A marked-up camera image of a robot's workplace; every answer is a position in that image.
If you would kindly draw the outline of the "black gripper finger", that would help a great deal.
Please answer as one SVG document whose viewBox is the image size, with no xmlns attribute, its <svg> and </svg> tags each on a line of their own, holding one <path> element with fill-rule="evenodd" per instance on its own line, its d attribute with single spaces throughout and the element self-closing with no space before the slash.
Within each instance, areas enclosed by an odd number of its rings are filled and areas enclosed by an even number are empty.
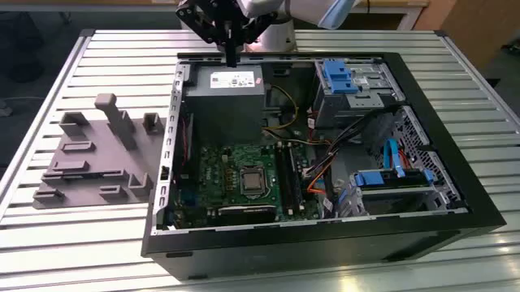
<svg viewBox="0 0 520 292">
<path fill-rule="evenodd" d="M 206 43 L 214 43 L 220 51 L 225 54 L 226 65 L 232 65 L 232 40 L 229 37 L 229 29 L 232 21 L 216 20 L 209 23 L 198 21 L 195 7 L 190 1 L 181 1 L 175 14 L 182 23 L 195 32 Z"/>
<path fill-rule="evenodd" d="M 252 44 L 269 27 L 269 15 L 261 15 L 245 22 L 245 18 L 232 20 L 232 67 L 240 61 L 240 52 L 245 44 Z"/>
</svg>

